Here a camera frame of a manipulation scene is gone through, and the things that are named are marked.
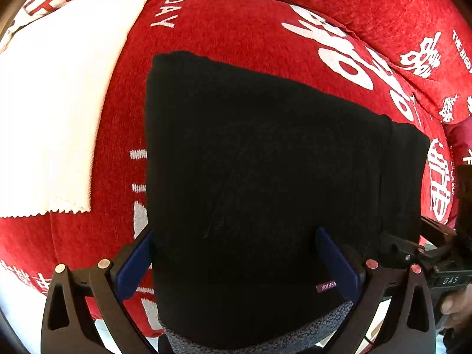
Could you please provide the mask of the person's right hand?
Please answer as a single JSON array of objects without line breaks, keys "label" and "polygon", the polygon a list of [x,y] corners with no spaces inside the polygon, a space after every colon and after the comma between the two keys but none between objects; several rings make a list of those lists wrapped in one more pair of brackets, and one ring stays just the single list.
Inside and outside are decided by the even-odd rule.
[{"label": "person's right hand", "polygon": [[441,305],[441,312],[446,316],[445,328],[458,331],[463,329],[471,320],[472,286],[448,295]]}]

